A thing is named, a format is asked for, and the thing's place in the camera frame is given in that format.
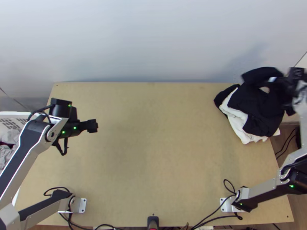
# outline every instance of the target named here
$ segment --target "black wire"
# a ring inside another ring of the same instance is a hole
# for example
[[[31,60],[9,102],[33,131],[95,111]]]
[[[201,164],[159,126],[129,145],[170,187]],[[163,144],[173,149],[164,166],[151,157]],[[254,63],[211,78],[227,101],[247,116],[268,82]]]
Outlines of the black wire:
[[[40,108],[40,109],[38,109],[38,110],[35,110],[35,111],[31,112],[30,115],[28,116],[28,121],[30,121],[31,117],[32,117],[35,113],[42,112],[42,113],[44,113],[44,114],[47,116],[49,122],[51,123],[49,115],[46,114],[46,113],[44,112],[44,110],[46,110],[46,109],[48,109],[48,108],[51,108],[51,107],[53,107],[53,106],[54,106],[54,105],[48,105],[48,106],[46,106],[46,107],[43,107],[43,108]]]
[[[207,217],[205,217],[204,219],[202,219],[201,221],[199,221],[199,223],[197,223],[196,225],[194,225],[191,230],[196,229],[202,225],[200,225],[204,220],[206,220],[207,218],[209,218],[210,216],[212,216],[214,213],[216,213],[222,206],[223,204],[226,202],[226,200],[228,200],[229,198],[233,197],[234,195],[230,195],[229,197],[227,197],[222,203],[221,205],[214,211],[212,212],[210,215],[208,215]]]
[[[236,212],[234,212],[234,215],[231,215],[231,216],[215,217],[215,218],[213,218],[213,219],[211,219],[211,220],[208,220],[208,221],[206,221],[206,222],[203,222],[200,226],[198,226],[198,228],[201,227],[201,226],[204,226],[205,224],[208,224],[209,222],[212,222],[212,221],[214,221],[214,220],[223,219],[223,218],[230,218],[230,217],[237,217],[239,220],[242,220],[242,219],[243,219],[243,218],[242,218],[241,216],[239,216]]]
[[[60,215],[64,220],[66,220],[66,222],[68,222],[68,224],[71,224],[72,226],[75,226],[75,227],[80,228],[80,229],[83,229],[83,230],[93,230],[93,229],[84,228],[84,227],[82,227],[82,226],[79,226],[79,225],[77,225],[77,224],[74,224],[73,222],[71,222],[71,221],[69,221],[68,219],[66,219],[66,218],[64,217],[64,215],[62,215],[62,213],[59,213],[59,215]]]
[[[276,224],[273,223],[273,225],[274,225],[278,230],[281,230]]]
[[[232,188],[233,188],[232,191],[226,186],[226,184],[225,184],[226,181],[232,186]],[[225,188],[228,190],[228,192],[231,192],[232,194],[236,194],[236,193],[235,193],[236,190],[234,189],[233,184],[232,184],[229,180],[224,179],[224,180],[223,180],[223,184],[224,184]]]
[[[281,174],[284,174],[286,170],[288,169],[292,169],[296,166],[300,166],[302,164],[306,164],[307,163],[307,159],[304,159],[304,160],[301,160],[299,162],[295,162],[293,164],[289,164],[289,165],[286,165],[285,167],[283,167],[283,169],[281,170]]]
[[[286,139],[284,145],[282,146],[281,150],[279,150],[277,153],[275,153],[275,155],[278,154],[278,153],[280,153],[280,152],[283,150],[283,148],[285,147],[285,145],[286,145],[286,143],[287,143],[287,140],[290,138],[290,136],[292,135],[292,133],[294,132],[295,129],[296,129],[296,127],[292,130],[292,132],[290,133],[290,135],[287,137],[287,139]]]
[[[225,184],[226,181],[232,186],[232,190],[230,190],[230,189],[226,186],[226,184]],[[209,222],[207,221],[207,222],[205,222],[205,223],[202,223],[204,220],[206,220],[207,218],[209,218],[210,216],[212,216],[213,214],[215,214],[215,213],[223,206],[223,204],[226,202],[226,200],[228,200],[228,199],[231,198],[232,196],[235,196],[235,195],[236,195],[234,186],[233,186],[233,184],[232,184],[229,180],[224,179],[224,180],[223,180],[223,184],[224,184],[225,188],[226,188],[229,192],[233,193],[233,195],[230,195],[229,197],[227,197],[227,198],[222,202],[222,204],[221,204],[213,213],[211,213],[210,215],[208,215],[207,217],[205,217],[204,219],[202,219],[198,224],[194,225],[194,226],[191,228],[191,230],[194,230],[194,229],[196,229],[196,228],[199,228],[199,227],[205,225],[206,223],[209,223],[210,221],[216,220],[216,218],[214,218],[214,219],[211,219]],[[235,213],[235,216],[224,216],[224,217],[221,217],[221,218],[227,218],[227,217],[237,217],[239,220],[242,220],[242,219],[243,219],[241,216],[238,216],[237,213]]]
[[[95,230],[99,229],[99,228],[102,227],[102,226],[108,226],[108,227],[114,229],[114,227],[113,227],[112,225],[103,223],[103,224],[99,225],[97,228],[95,228]]]
[[[277,160],[281,155],[283,155],[283,154],[287,151],[287,149],[288,149],[288,147],[289,147],[289,144],[290,144],[291,140],[292,140],[294,137],[295,137],[295,135],[294,135],[293,137],[291,137],[291,139],[289,140],[289,142],[288,142],[288,144],[287,144],[286,149],[276,158],[276,160]]]
[[[69,189],[66,188],[66,187],[53,187],[53,188],[48,189],[46,192],[44,192],[44,196],[51,196],[51,194],[47,194],[47,192],[49,192],[49,191],[51,191],[51,190],[55,190],[55,189],[65,189],[67,192],[70,192]],[[68,202],[69,210],[71,210],[70,201]],[[59,215],[60,215],[64,220],[66,220],[66,222],[68,222],[68,226],[69,226],[70,230],[74,230],[72,226],[75,226],[75,227],[80,228],[80,229],[83,229],[83,230],[92,230],[92,229],[89,229],[89,228],[84,228],[84,227],[82,227],[82,226],[80,226],[80,225],[77,225],[77,224],[74,224],[73,222],[71,222],[71,218],[72,218],[73,213],[69,213],[68,219],[66,219],[66,218],[64,217],[64,215],[61,214],[61,213],[59,213]],[[121,228],[115,228],[114,226],[112,226],[112,225],[110,225],[110,224],[101,224],[101,225],[99,225],[95,230],[99,229],[99,227],[102,227],[102,226],[108,226],[108,227],[112,228],[112,229],[110,229],[110,230],[114,230],[114,229],[122,230]]]
[[[51,191],[51,190],[55,190],[55,189],[65,189],[66,192],[70,192],[68,188],[66,187],[53,187],[48,189],[46,192],[44,192],[44,196],[51,196],[51,194],[47,194],[47,192]]]

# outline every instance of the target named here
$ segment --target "wooden table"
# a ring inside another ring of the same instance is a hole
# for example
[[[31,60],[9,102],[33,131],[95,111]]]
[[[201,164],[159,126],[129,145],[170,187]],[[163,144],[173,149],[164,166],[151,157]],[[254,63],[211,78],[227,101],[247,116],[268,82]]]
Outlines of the wooden table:
[[[17,208],[45,199],[48,188],[67,186],[87,198],[86,212],[73,215],[83,226],[146,226],[152,214],[161,226],[196,224],[229,195],[223,179],[236,189],[251,187],[277,169],[270,141],[243,145],[215,107],[215,95],[229,85],[56,83],[50,97],[71,100],[81,121],[96,118],[98,133],[70,138],[66,156],[55,147],[42,153],[21,186]],[[210,224],[293,221],[286,196],[241,215],[242,221]],[[54,214],[42,224],[67,223]]]

